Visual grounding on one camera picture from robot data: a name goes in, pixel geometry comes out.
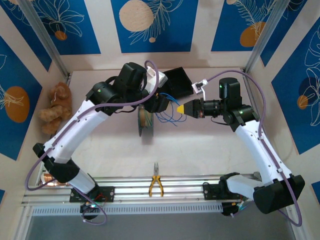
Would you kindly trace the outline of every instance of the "purple cable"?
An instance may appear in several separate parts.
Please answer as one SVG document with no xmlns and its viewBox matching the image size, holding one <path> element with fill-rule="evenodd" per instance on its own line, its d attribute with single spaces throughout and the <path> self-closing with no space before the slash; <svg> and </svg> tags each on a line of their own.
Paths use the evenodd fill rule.
<svg viewBox="0 0 320 240">
<path fill-rule="evenodd" d="M 125 102 L 125 103 L 102 103 L 102 104 L 98 104 L 95 105 L 93 107 L 88 108 L 87 110 L 85 110 L 84 112 L 82 112 L 79 116 L 78 119 L 80 120 L 83 116 L 85 116 L 87 113 L 94 111 L 97 108 L 102 108 L 102 107 L 126 107 L 126 106 L 135 106 L 135 105 L 139 105 L 144 103 L 145 101 L 147 101 L 148 99 L 150 99 L 157 91 L 158 85 L 159 85 L 159 70 L 157 65 L 152 61 L 152 60 L 146 60 L 144 62 L 144 67 L 147 68 L 148 63 L 150 63 L 155 71 L 155 86 L 154 89 L 150 92 L 150 94 L 148 96 L 146 96 L 145 98 L 139 100 L 139 101 L 134 101 L 134 102 Z M 70 128 L 72 128 L 72 126 L 77 123 L 76 120 L 72 121 L 62 132 L 61 134 L 56 138 L 56 140 L 52 143 L 52 147 L 54 147 L 55 145 L 57 145 L 57 143 L 59 142 L 59 140 L 69 131 Z M 46 186 L 48 183 L 53 182 L 56 179 L 52 179 L 50 181 L 47 181 L 46 183 L 34 187 L 34 188 L 30 188 L 29 187 L 29 180 L 30 177 L 33 173 L 33 171 L 36 169 L 37 165 L 45 158 L 45 156 L 47 156 L 47 154 L 51 151 L 52 149 L 49 148 L 47 151 L 45 151 L 45 153 L 35 162 L 35 164 L 31 167 L 30 171 L 28 172 L 28 174 L 26 175 L 25 181 L 24 181 L 24 187 L 26 190 L 28 191 L 35 191 L 38 189 L 43 188 L 44 186 Z M 81 192 L 79 189 L 77 189 L 76 187 L 73 187 L 80 195 L 82 195 L 85 199 L 87 199 L 88 201 L 90 201 L 91 203 L 95 204 L 98 209 L 100 211 L 102 211 L 102 213 L 104 214 L 105 218 L 103 222 L 90 222 L 87 221 L 85 219 L 83 219 L 84 222 L 92 224 L 92 225 L 102 225 L 104 223 L 107 222 L 107 214 L 106 212 L 98 205 L 96 204 L 93 200 L 91 200 L 89 197 L 87 197 L 83 192 Z"/>
<path fill-rule="evenodd" d="M 263 102 L 263 111 L 262 111 L 262 115 L 261 115 L 261 120 L 260 120 L 260 123 L 259 123 L 259 127 L 258 127 L 258 135 L 260 137 L 260 140 L 263 144 L 263 146 L 265 147 L 266 151 L 268 152 L 268 154 L 270 155 L 270 157 L 272 158 L 272 161 L 274 162 L 275 166 L 277 167 L 277 169 L 280 169 L 280 165 L 278 163 L 278 161 L 276 160 L 276 157 L 273 155 L 273 153 L 271 152 L 271 150 L 269 149 L 267 143 L 265 142 L 265 140 L 263 139 L 262 137 L 262 124 L 265 120 L 265 116 L 266 116 L 266 110 L 267 110 L 267 103 L 266 103 L 266 97 L 260 87 L 260 85 L 247 73 L 244 73 L 242 71 L 239 71 L 239 70 L 225 70 L 225 71 L 222 71 L 216 75 L 214 75 L 213 77 L 207 79 L 207 81 L 211 81 L 212 79 L 215 79 L 216 77 L 222 75 L 222 74 L 225 74 L 225 73 L 239 73 L 239 74 L 242 74 L 244 76 L 246 76 L 248 79 L 250 79 L 253 84 L 258 88 L 260 94 L 261 94 L 261 97 L 262 97 L 262 102 Z M 301 211 L 300 211 L 300 208 L 299 208 L 299 205 L 298 205 L 298 202 L 297 202 L 297 198 L 295 196 L 295 193 L 288 181 L 288 179 L 286 178 L 285 174 L 281 171 L 280 172 L 280 175 L 281 177 L 283 178 L 286 186 L 288 187 L 289 189 L 289 192 L 290 192 L 290 195 L 292 197 L 292 200 L 293 200 L 293 203 L 294 203 L 294 206 L 295 206 L 295 209 L 296 209 L 296 212 L 297 212 L 297 215 L 298 215 L 298 223 L 294 222 L 289 216 L 287 216 L 283 211 L 281 210 L 278 210 L 282 215 L 284 215 L 286 218 L 288 218 L 288 220 L 293 224 L 295 225 L 296 227 L 301 227 L 302 225 L 302 215 L 301 215 Z"/>
</svg>

